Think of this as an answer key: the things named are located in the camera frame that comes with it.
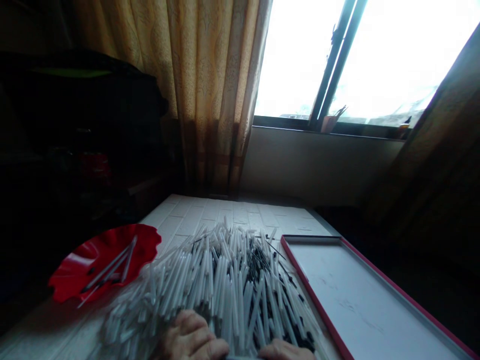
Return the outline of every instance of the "window sill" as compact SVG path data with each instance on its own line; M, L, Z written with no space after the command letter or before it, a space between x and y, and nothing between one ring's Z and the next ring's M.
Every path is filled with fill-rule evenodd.
M317 133L321 135L372 138L400 142L405 142L412 131L411 128L406 129L404 138L399 139L397 127L339 121L335 124L335 127L330 133L322 133L319 131L312 131L312 129L309 128L309 122L306 120L270 116L254 116L253 126L256 128L284 129Z

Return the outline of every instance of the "table surface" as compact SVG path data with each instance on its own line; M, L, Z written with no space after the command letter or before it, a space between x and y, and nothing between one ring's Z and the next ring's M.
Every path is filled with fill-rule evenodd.
M181 243L198 226L217 221L246 229L277 228L272 244L283 252L281 235L330 235L307 210L249 202L206 199L172 194L141 223L157 228L162 237L158 253ZM85 360L98 343L98 331L107 305L115 293L77 309L75 301L57 304L50 298L0 339L0 360ZM326 336L319 339L330 359L340 359L326 328L314 311Z

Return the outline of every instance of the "hand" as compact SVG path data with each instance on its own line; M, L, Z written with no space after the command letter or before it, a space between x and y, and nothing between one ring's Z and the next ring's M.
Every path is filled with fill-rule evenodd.
M227 342L215 337L203 317L193 310L183 310L151 360L220 360L229 350Z
M260 349L258 357L266 360L315 360L314 354L307 348L279 339L273 339L270 345Z

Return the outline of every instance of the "red plate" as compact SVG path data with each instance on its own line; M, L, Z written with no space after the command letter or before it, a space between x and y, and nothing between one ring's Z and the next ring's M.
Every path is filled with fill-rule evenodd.
M157 229L144 224L131 224L107 230L77 247L63 259L50 277L48 286L54 287L53 299L59 303L70 298L83 301L90 291L84 293L81 291L132 242L135 235L137 241L125 282L112 284L111 281L107 281L88 298L87 302L98 299L111 287L122 287L135 280L140 269L155 258L157 245L162 242ZM115 272L122 274L125 263L126 261Z

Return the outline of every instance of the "window frame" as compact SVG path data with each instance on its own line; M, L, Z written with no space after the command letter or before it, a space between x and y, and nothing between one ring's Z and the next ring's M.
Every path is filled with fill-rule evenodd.
M329 112L340 76L347 61L355 35L362 20L362 16L368 0L345 0L338 20L338 26L332 32L331 48L328 55L323 77L310 112L309 120L277 117L277 116L253 116L253 126L263 128L288 129L297 131L310 131L320 133L322 121ZM331 134L361 137L378 137L362 135L368 133L384 134L382 139L399 140L397 128L393 126L380 126L372 124L350 123L339 121ZM410 134L408 128L404 132L405 141Z

